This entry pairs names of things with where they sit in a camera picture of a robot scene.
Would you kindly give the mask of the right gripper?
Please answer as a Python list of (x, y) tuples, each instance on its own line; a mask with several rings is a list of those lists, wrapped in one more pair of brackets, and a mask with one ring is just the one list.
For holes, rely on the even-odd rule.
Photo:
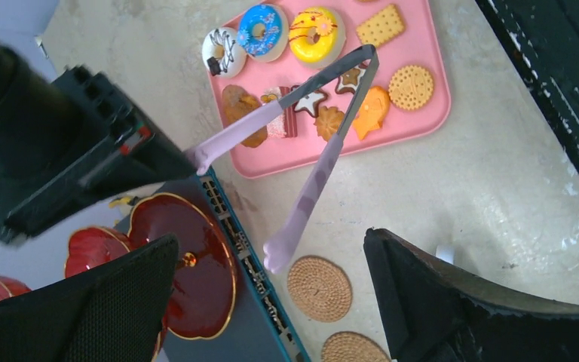
[(133, 104), (82, 66), (49, 82), (0, 44), (0, 241), (35, 237), (122, 192), (196, 168)]

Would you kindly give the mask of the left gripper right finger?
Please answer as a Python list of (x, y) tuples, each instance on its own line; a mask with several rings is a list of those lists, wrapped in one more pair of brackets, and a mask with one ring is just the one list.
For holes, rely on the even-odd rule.
[(493, 283), (387, 229), (363, 249), (399, 361), (579, 361), (579, 305)]

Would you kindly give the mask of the pink layered cake slice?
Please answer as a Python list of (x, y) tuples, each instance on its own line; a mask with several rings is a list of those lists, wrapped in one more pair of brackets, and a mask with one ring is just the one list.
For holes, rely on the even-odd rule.
[[(291, 91), (290, 87), (279, 86), (272, 87), (263, 92), (260, 100), (264, 103), (270, 103), (272, 100), (278, 100)], [(267, 124), (266, 130), (271, 138), (284, 139), (298, 136), (298, 125), (296, 113), (293, 106), (283, 110), (283, 113)]]

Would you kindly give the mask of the pink silicone metal tongs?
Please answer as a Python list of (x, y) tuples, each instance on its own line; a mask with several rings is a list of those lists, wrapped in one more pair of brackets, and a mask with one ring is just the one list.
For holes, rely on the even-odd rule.
[(346, 134), (372, 85), (379, 65), (375, 47), (371, 44), (362, 45), (318, 72), (300, 70), (297, 66), (282, 70), (267, 69), (266, 72), (272, 80), (288, 80), (297, 87), (279, 100), (272, 100), (253, 110), (208, 140), (185, 151), (185, 156), (195, 166), (198, 174), (206, 173), (219, 156), (237, 147), (247, 137), (270, 123), (273, 118), (293, 109), (307, 96), (360, 65), (366, 65), (365, 75), (359, 82), (344, 118), (328, 141), (299, 137), (288, 146), (266, 146), (261, 152), (246, 157), (246, 160), (254, 165), (271, 162), (275, 170), (291, 169), (295, 161), (300, 165), (314, 166), (285, 224), (265, 242), (263, 247), (264, 266), (274, 274), (280, 272), (293, 258), (308, 220), (340, 156)]

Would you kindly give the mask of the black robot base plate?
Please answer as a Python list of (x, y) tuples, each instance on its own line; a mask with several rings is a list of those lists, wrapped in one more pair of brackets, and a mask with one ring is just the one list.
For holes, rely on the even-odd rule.
[(477, 5), (579, 173), (579, 0)]

